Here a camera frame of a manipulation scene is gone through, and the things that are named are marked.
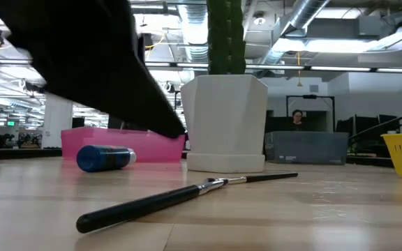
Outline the dark blue paint bottle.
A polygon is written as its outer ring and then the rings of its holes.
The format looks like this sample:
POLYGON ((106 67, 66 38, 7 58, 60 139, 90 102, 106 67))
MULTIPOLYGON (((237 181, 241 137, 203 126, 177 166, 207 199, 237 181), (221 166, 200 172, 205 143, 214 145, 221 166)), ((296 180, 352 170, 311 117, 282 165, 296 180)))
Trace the dark blue paint bottle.
POLYGON ((137 155, 125 146, 83 146, 76 156, 78 167, 84 172, 107 172, 134 164, 137 155))

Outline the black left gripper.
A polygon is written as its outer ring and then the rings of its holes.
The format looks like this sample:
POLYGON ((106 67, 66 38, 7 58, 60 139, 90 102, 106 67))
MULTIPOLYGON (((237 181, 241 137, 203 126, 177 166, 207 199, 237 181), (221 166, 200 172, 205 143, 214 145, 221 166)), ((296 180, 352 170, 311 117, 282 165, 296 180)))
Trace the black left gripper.
POLYGON ((0 19, 10 43, 31 53, 46 92, 165 137, 184 133, 145 68, 144 37, 127 0, 0 0, 0 19), (97 31, 100 38, 75 44, 97 31))

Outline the white hexagonal plant pot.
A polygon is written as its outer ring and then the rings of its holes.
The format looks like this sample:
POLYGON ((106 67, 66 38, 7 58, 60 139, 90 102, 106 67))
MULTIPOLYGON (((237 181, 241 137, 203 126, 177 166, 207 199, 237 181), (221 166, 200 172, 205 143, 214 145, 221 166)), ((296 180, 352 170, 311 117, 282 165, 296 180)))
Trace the white hexagonal plant pot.
POLYGON ((202 75, 181 88, 189 170, 260 173, 267 85, 252 75, 202 75))

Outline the pink-red translucent plastic bin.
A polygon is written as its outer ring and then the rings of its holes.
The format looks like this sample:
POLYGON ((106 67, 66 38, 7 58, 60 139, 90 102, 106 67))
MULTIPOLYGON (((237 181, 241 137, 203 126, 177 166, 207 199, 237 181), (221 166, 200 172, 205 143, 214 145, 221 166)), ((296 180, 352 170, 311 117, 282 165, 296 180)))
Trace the pink-red translucent plastic bin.
POLYGON ((154 132, 106 128, 73 128, 61 132, 62 156, 75 160, 86 145, 125 146, 137 154, 137 162, 179 162, 185 137, 170 139, 154 132))

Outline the white building column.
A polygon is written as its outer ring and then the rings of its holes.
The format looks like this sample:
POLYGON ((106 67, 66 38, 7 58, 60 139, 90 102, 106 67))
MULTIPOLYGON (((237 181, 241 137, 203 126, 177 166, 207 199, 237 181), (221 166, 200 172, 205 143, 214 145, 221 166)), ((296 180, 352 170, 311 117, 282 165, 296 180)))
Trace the white building column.
POLYGON ((72 120, 73 102, 47 94, 41 147, 61 148, 61 131, 71 129, 72 120))

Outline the silver spiral air duct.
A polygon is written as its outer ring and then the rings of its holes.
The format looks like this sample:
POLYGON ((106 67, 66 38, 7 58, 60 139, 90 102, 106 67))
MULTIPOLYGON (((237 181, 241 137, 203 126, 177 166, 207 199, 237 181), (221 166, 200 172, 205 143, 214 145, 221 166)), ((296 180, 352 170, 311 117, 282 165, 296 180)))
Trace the silver spiral air duct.
POLYGON ((308 25, 330 0, 296 0, 290 13, 278 17, 271 33, 272 46, 259 60, 259 64, 275 65, 286 49, 276 49, 276 43, 282 38, 305 38, 308 25))
POLYGON ((186 56, 190 62, 208 61, 208 18, 205 5, 180 5, 181 30, 186 47, 186 56))

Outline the person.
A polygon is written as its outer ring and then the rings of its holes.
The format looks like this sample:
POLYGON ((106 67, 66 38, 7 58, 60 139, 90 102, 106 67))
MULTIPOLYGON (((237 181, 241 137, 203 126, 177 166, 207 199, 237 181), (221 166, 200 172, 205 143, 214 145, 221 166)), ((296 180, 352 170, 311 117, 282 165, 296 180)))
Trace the person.
POLYGON ((291 131, 303 131, 304 126, 302 122, 303 112, 299 109, 296 109, 292 112, 292 123, 290 124, 291 131))

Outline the black background rig frame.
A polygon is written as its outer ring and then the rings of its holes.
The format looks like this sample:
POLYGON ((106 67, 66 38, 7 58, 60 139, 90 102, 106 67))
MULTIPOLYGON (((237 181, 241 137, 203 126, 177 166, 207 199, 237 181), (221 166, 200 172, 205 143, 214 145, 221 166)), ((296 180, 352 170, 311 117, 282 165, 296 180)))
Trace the black background rig frame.
POLYGON ((336 132, 336 101, 334 96, 317 96, 314 94, 306 94, 306 95, 289 95, 285 97, 285 115, 288 117, 289 113, 289 99, 290 98, 302 98, 302 99, 321 99, 325 101, 325 98, 328 98, 332 102, 332 131, 336 132))

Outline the black desk monitor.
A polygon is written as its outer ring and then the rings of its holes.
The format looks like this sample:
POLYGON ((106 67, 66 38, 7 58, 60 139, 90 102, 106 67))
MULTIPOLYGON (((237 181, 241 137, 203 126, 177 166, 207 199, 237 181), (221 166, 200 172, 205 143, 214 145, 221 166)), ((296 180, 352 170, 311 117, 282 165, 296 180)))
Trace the black desk monitor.
POLYGON ((355 116, 355 132, 360 133, 379 124, 379 118, 369 116, 355 116))
POLYGON ((121 119, 117 119, 113 116, 109 116, 107 127, 109 129, 120 129, 120 130, 140 130, 140 131, 147 131, 146 128, 141 128, 134 123, 129 123, 122 121, 121 119))

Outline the long ceiling light strip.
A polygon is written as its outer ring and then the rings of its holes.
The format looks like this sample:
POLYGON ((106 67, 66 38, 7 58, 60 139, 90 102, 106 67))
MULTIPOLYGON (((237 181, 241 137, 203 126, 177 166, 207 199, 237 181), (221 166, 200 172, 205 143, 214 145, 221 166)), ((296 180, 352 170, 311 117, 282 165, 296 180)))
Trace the long ceiling light strip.
MULTIPOLYGON (((207 63, 177 63, 177 62, 157 62, 150 61, 145 63, 146 67, 151 68, 171 68, 171 69, 207 69, 207 63)), ((402 68, 365 68, 365 67, 340 67, 340 66, 296 66, 296 65, 264 65, 247 64, 247 70, 297 70, 297 71, 325 71, 325 72, 356 72, 356 73, 398 73, 402 74, 402 68)))

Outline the silver rectangular air duct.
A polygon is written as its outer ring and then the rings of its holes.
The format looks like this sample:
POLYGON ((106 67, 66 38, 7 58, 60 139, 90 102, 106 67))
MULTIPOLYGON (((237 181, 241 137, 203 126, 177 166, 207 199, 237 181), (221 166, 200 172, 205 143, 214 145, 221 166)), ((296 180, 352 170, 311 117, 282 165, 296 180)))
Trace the silver rectangular air duct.
POLYGON ((379 17, 362 16, 356 19, 316 18, 307 27, 308 39, 379 39, 392 27, 379 17))

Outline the grey plastic bin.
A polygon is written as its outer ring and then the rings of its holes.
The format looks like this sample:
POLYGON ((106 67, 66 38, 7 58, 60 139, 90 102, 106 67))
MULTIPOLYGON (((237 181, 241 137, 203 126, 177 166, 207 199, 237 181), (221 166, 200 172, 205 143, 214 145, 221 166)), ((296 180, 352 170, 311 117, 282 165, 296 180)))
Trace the grey plastic bin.
POLYGON ((275 163, 344 165, 346 132, 276 131, 265 134, 267 160, 275 163))

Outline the green cactus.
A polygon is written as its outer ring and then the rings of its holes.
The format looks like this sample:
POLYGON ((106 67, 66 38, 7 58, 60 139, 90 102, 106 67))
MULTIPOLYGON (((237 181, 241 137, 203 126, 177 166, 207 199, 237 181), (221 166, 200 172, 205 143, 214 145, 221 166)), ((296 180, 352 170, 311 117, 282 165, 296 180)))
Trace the green cactus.
POLYGON ((243 75, 246 70, 241 0, 207 0, 208 72, 243 75))

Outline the thick black-handled paintbrush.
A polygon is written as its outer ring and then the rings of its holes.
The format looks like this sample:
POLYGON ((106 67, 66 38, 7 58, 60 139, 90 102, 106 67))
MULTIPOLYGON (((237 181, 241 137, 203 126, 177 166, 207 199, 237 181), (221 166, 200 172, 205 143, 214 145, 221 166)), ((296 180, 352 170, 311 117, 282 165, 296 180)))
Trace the thick black-handled paintbrush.
POLYGON ((228 184, 227 179, 210 180, 199 185, 189 185, 176 190, 117 204, 98 211, 85 213, 76 221, 80 233, 89 233, 121 222, 128 222, 165 208, 181 204, 228 184))

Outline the thin black-handled paintbrush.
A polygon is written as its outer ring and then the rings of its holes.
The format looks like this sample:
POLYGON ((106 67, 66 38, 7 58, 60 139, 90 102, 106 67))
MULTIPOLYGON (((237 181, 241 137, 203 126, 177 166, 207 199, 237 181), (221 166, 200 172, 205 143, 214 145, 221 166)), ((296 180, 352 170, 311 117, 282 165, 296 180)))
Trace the thin black-handled paintbrush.
POLYGON ((253 176, 240 176, 234 178, 207 178, 206 182, 225 181, 226 184, 238 184, 238 183, 255 183, 261 181, 273 181, 282 178, 294 178, 297 177, 297 172, 281 172, 275 174, 261 174, 253 176))

